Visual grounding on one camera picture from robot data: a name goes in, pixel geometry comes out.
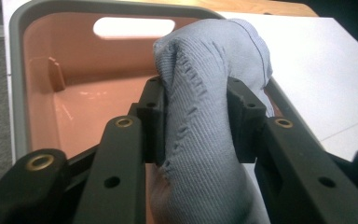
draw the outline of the gray cloth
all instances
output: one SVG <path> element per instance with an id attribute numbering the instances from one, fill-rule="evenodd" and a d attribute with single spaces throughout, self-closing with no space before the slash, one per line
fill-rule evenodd
<path id="1" fill-rule="evenodd" d="M 168 99 L 166 161 L 154 167 L 156 223 L 269 223 L 251 178 L 238 163 L 227 114 L 227 77 L 242 80 L 267 106 L 269 50 L 242 20 L 204 20 L 154 46 Z"/>

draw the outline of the white surface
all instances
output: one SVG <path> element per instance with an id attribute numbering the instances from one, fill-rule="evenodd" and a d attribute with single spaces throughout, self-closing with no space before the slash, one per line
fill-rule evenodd
<path id="1" fill-rule="evenodd" d="M 221 14 L 257 29 L 290 102 L 327 151 L 351 160 L 358 150 L 358 42 L 331 18 Z"/>

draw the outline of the white oval hole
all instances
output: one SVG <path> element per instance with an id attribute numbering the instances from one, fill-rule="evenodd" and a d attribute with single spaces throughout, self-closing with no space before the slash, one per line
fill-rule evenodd
<path id="1" fill-rule="evenodd" d="M 172 20 L 104 17 L 95 22 L 93 31 L 102 39 L 159 38 L 174 27 Z"/>

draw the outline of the ribbed fabric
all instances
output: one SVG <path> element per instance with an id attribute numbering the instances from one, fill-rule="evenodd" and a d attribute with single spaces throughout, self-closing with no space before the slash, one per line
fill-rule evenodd
<path id="1" fill-rule="evenodd" d="M 204 20 L 155 43 L 168 99 L 166 161 L 155 167 L 157 223 L 269 223 L 238 163 L 227 114 L 227 77 L 241 79 L 268 106 L 269 51 L 246 21 Z"/>

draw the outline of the sock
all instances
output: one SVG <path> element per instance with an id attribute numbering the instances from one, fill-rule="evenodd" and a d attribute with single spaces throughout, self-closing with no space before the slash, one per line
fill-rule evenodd
<path id="1" fill-rule="evenodd" d="M 242 20 L 204 20 L 154 46 L 168 99 L 166 161 L 155 166 L 150 206 L 156 223 L 269 223 L 239 164 L 227 113 L 227 77 L 242 80 L 267 106 L 269 51 Z"/>

